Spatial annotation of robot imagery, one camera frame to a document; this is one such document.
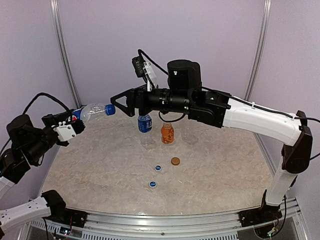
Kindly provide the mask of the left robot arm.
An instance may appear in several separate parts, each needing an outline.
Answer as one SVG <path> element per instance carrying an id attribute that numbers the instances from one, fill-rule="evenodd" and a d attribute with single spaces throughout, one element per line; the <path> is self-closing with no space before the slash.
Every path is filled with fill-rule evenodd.
<path id="1" fill-rule="evenodd" d="M 54 145 L 66 147 L 69 140 L 85 130 L 81 119 L 67 118 L 67 112 L 46 115 L 45 127 L 34 127 L 30 117 L 22 114 L 7 126 L 11 147 L 0 155 L 0 195 L 4 196 L 16 185 L 32 166 L 40 166 L 40 160 Z M 49 190 L 27 203 L 1 210 L 0 235 L 38 218 L 48 218 L 70 223 L 70 211 L 56 190 Z"/>

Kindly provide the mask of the blue bottle cap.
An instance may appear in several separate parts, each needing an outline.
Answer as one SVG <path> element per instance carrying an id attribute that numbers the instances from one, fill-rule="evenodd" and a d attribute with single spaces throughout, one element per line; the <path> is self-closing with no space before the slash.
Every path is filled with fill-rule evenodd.
<path id="1" fill-rule="evenodd" d="M 107 104 L 106 106 L 105 106 L 105 114 L 107 115 L 107 116 L 112 116 L 112 115 L 114 115 L 116 113 L 116 108 L 115 108 L 115 106 L 113 105 L 113 104 Z"/>

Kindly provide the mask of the clear bottle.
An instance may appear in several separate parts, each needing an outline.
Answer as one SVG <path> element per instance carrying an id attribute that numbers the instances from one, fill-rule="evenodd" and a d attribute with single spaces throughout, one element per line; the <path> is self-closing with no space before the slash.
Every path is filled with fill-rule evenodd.
<path id="1" fill-rule="evenodd" d="M 198 142 L 198 138 L 194 133 L 191 120 L 184 120 L 181 127 L 181 138 L 185 143 L 194 145 Z"/>

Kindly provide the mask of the blue white cap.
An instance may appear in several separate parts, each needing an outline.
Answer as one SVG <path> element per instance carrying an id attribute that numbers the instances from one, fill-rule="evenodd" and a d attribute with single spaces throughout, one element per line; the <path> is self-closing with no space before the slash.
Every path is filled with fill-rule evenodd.
<path id="1" fill-rule="evenodd" d="M 156 188 L 157 187 L 157 182 L 156 181 L 150 181 L 148 183 L 148 186 L 152 189 Z"/>

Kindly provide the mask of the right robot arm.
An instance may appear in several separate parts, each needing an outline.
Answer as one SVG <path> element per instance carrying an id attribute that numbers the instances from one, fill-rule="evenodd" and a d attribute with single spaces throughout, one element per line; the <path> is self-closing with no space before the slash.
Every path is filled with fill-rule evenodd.
<path id="1" fill-rule="evenodd" d="M 132 64 L 144 85 L 111 98 L 111 103 L 133 117 L 152 111 L 181 113 L 190 120 L 216 128 L 231 128 L 264 135 L 283 144 L 282 161 L 265 191 L 256 218 L 266 222 L 275 212 L 298 174 L 311 161 L 313 136 L 302 111 L 285 113 L 248 102 L 227 92 L 203 87 L 197 62 L 178 59 L 167 64 L 168 88 L 156 86 L 154 71 L 138 57 Z"/>

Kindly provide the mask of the blue label bottle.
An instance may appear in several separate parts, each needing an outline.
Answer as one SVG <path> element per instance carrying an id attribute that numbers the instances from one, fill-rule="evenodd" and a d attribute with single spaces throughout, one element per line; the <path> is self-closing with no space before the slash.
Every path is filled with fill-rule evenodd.
<path id="1" fill-rule="evenodd" d="M 74 110 L 68 120 L 82 120 L 84 123 L 87 123 L 106 116 L 107 108 L 107 105 L 102 103 L 91 103 Z"/>
<path id="2" fill-rule="evenodd" d="M 137 118 L 138 130 L 140 132 L 140 143 L 146 149 L 152 149 L 152 118 L 147 115 L 139 115 Z"/>

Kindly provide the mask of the white bottle cap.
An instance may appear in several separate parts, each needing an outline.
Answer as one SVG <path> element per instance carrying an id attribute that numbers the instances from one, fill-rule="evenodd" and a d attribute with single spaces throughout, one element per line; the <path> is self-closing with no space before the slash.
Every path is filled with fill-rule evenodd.
<path id="1" fill-rule="evenodd" d="M 154 167 L 154 170 L 155 170 L 156 172 L 161 172 L 161 171 L 162 171 L 162 166 L 161 166 L 161 165 L 156 165 L 156 166 Z"/>

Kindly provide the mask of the orange drink bottle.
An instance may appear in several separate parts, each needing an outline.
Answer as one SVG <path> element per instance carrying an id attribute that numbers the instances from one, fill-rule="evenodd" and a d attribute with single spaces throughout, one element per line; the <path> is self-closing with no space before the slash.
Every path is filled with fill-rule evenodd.
<path id="1" fill-rule="evenodd" d="M 170 122 L 164 122 L 161 128 L 161 140 L 164 144 L 174 142 L 174 128 Z"/>

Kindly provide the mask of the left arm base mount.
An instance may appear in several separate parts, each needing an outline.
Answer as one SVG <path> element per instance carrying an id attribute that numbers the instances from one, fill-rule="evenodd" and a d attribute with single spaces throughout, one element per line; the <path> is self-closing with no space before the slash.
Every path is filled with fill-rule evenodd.
<path id="1" fill-rule="evenodd" d="M 56 190 L 48 190 L 41 194 L 46 206 L 50 208 L 50 215 L 46 220 L 68 225 L 70 227 L 84 228 L 88 213 L 66 207 L 66 203 Z"/>

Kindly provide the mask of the brown bottle cap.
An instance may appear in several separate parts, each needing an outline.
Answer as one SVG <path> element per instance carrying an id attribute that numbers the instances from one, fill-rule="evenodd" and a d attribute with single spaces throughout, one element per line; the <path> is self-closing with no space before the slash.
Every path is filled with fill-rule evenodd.
<path id="1" fill-rule="evenodd" d="M 181 160 L 178 157 L 173 157 L 170 162 L 172 165 L 178 166 L 181 163 Z"/>

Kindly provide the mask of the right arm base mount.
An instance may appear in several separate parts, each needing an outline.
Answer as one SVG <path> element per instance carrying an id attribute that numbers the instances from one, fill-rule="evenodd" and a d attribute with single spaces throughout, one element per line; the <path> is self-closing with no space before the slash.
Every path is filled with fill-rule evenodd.
<path id="1" fill-rule="evenodd" d="M 242 227 L 249 227 L 270 221 L 275 221 L 283 217 L 280 210 L 280 205 L 267 205 L 266 194 L 267 190 L 265 190 L 263 193 L 261 205 L 259 207 L 242 210 L 238 213 L 238 217 Z"/>

